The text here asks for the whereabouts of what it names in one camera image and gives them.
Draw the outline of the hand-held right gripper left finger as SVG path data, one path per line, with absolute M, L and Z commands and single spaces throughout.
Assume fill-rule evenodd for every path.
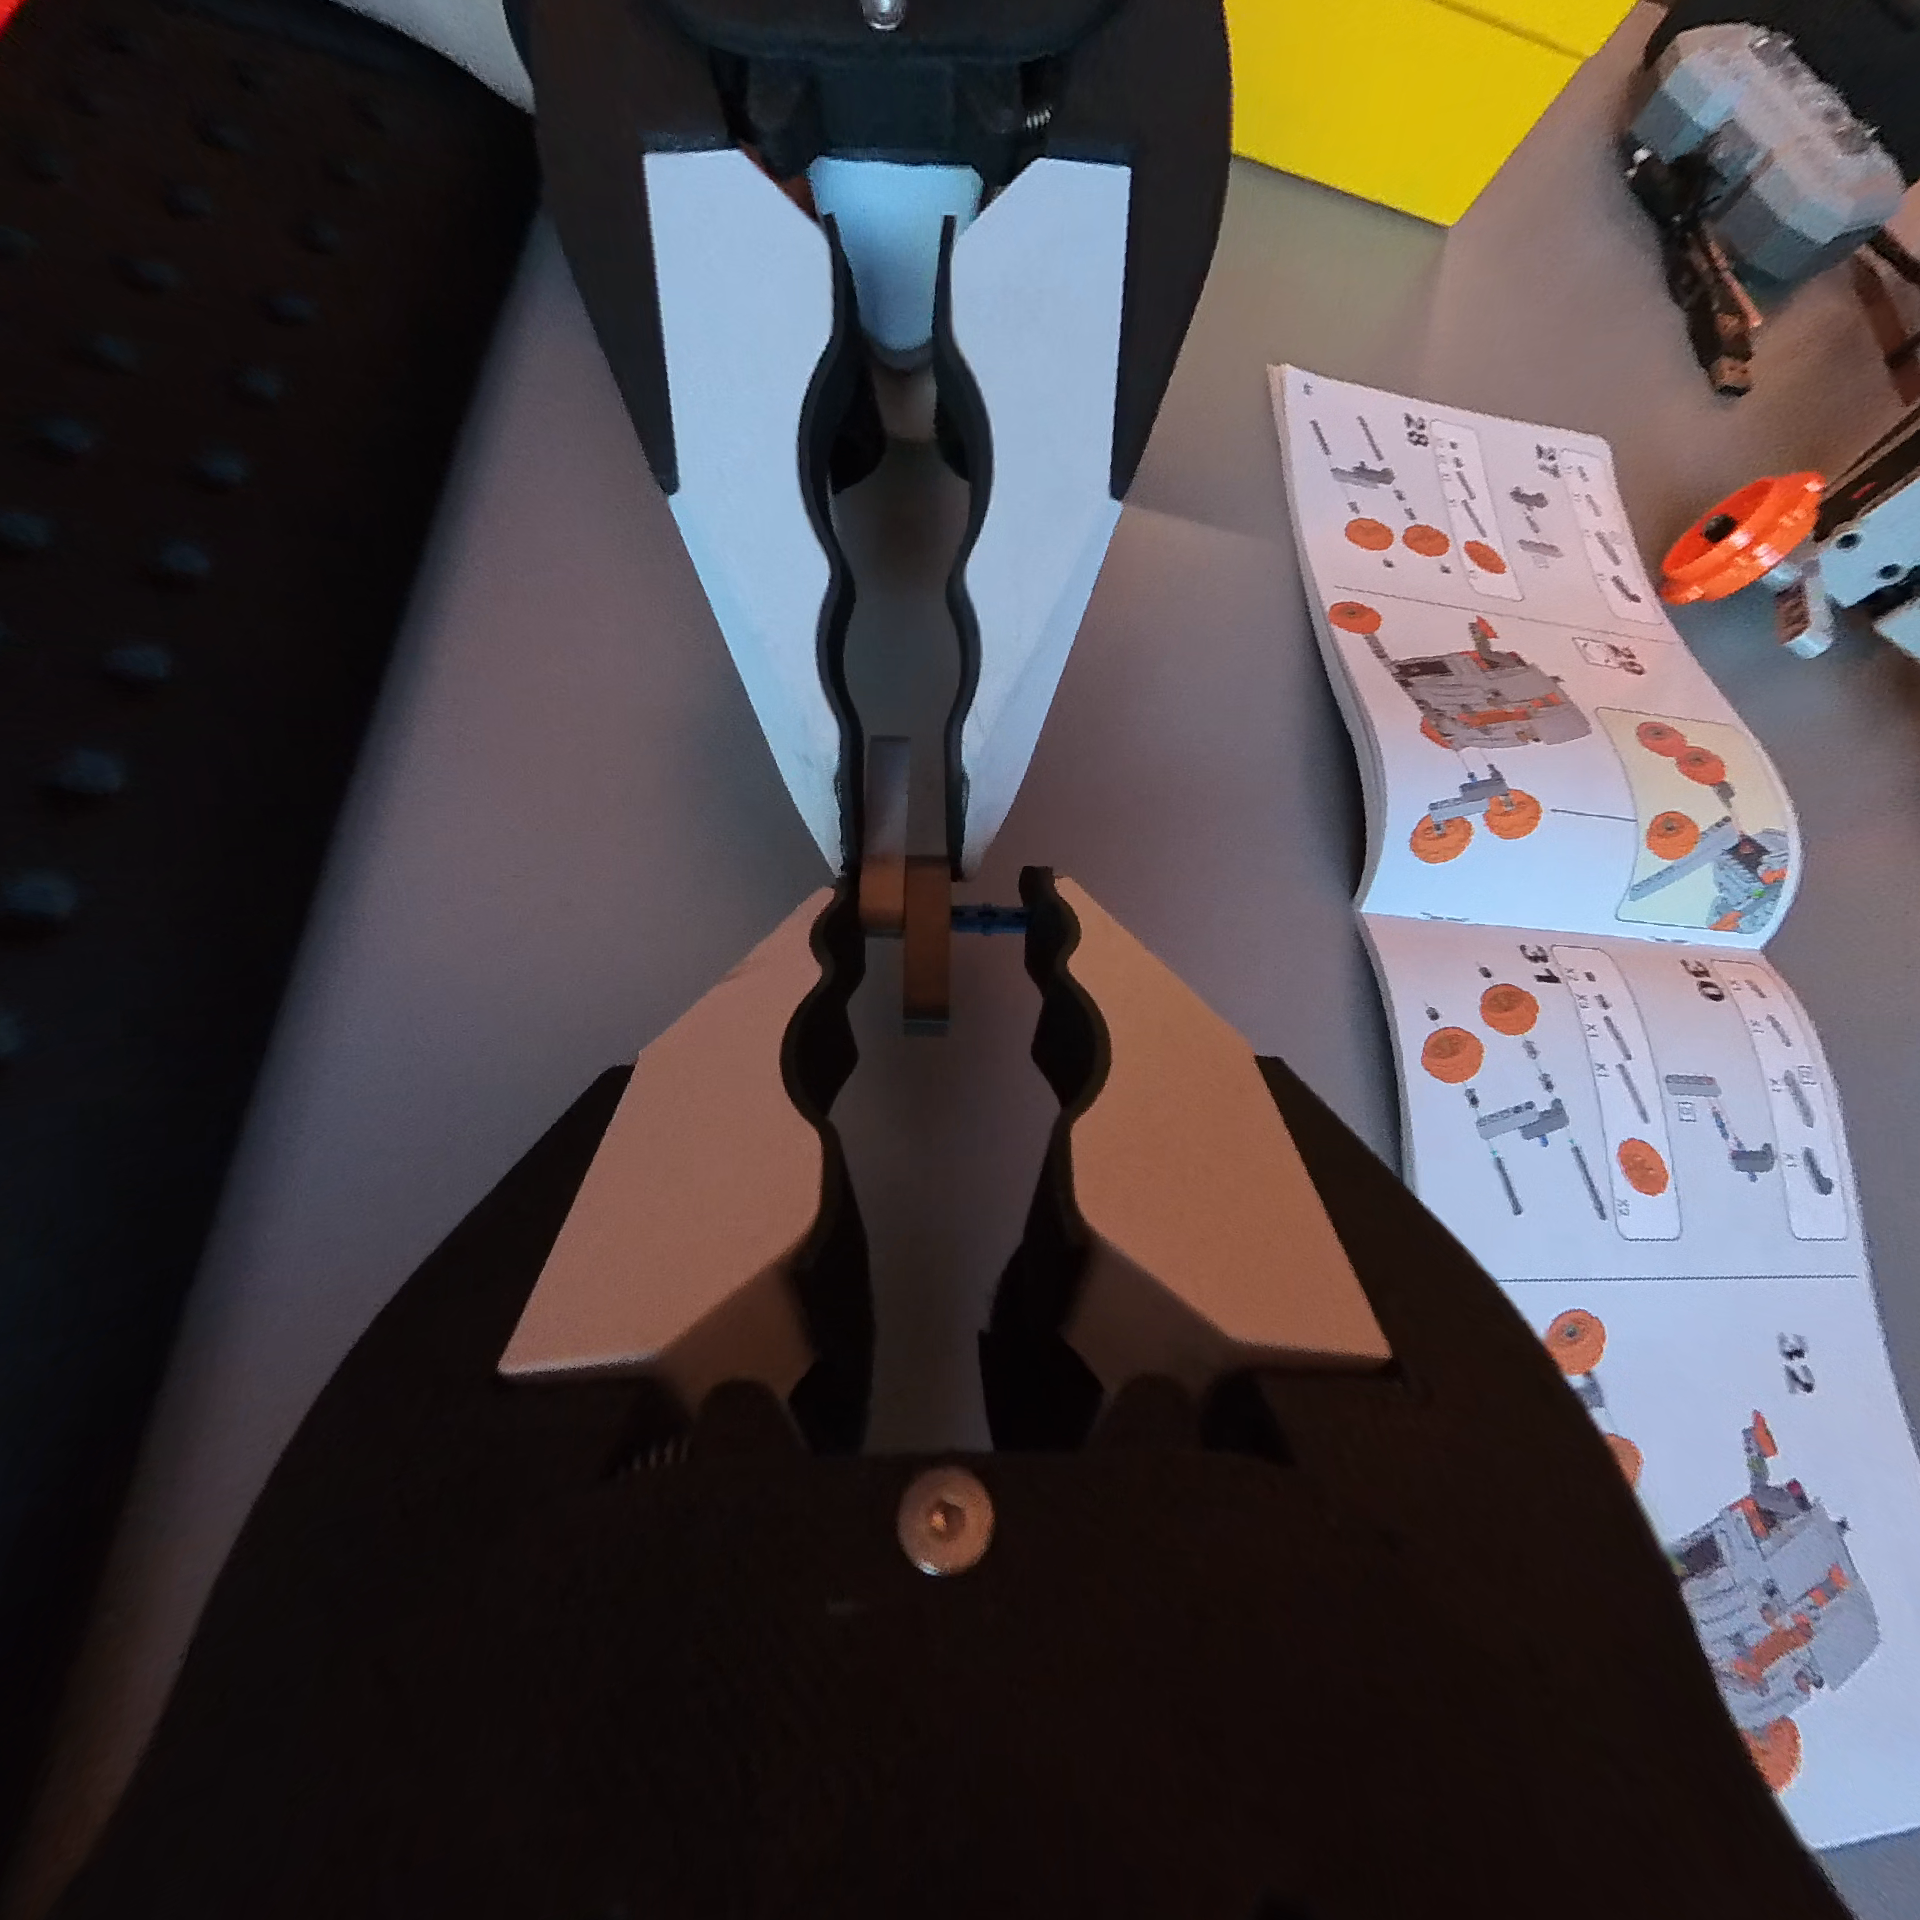
M 636 1057 L 504 1378 L 647 1377 L 685 1410 L 756 1381 L 816 1450 L 861 1446 L 867 1246 L 829 1111 L 863 958 L 852 887 L 816 891 Z

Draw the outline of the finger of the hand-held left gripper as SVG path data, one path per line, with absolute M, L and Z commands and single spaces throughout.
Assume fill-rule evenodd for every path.
M 837 229 L 739 150 L 647 154 L 643 189 L 684 547 L 827 866 L 857 845 L 852 579 L 829 452 L 857 373 Z
M 965 877 L 1027 772 L 1119 516 L 1129 202 L 1128 166 L 1044 157 L 946 242 L 939 264 L 939 393 L 972 467 L 948 582 L 965 659 L 948 724 L 948 838 Z

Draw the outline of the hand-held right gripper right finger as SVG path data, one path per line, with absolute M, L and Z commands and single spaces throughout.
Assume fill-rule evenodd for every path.
M 1075 883 L 1024 868 L 1020 900 L 1059 1117 L 992 1303 L 994 1446 L 1074 1449 L 1138 1378 L 1383 1368 L 1252 1044 Z

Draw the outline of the grey holed building beam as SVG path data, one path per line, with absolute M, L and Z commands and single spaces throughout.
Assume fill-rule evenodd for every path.
M 867 939 L 901 943 L 901 1025 L 939 1039 L 950 1018 L 952 877 L 942 856 L 867 853 L 857 878 Z

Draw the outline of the open instruction booklet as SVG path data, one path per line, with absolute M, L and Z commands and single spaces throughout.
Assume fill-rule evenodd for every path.
M 1406 1180 L 1636 1487 L 1802 1840 L 1913 1831 L 1915 1450 L 1842 1101 L 1763 956 L 1794 807 L 1670 625 L 1605 443 L 1268 382 Z

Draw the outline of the yellow storage bin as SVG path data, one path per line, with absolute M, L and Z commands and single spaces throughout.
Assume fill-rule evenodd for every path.
M 1232 149 L 1451 226 L 1627 2 L 1228 2 Z

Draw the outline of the orange wheel assembly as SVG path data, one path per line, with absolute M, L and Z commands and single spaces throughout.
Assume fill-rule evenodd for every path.
M 1836 480 L 1817 473 L 1759 479 L 1725 497 L 1672 544 L 1660 596 L 1672 607 L 1771 594 L 1779 645 L 1823 654 L 1837 613 L 1863 609 L 1871 628 L 1918 659 L 1918 416 Z

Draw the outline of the grey robot model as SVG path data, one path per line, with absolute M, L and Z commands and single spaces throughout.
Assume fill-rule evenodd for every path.
M 1918 181 L 1918 6 L 1670 4 L 1618 152 L 1693 360 L 1744 397 L 1763 303 L 1861 248 L 1915 282 L 1888 224 Z

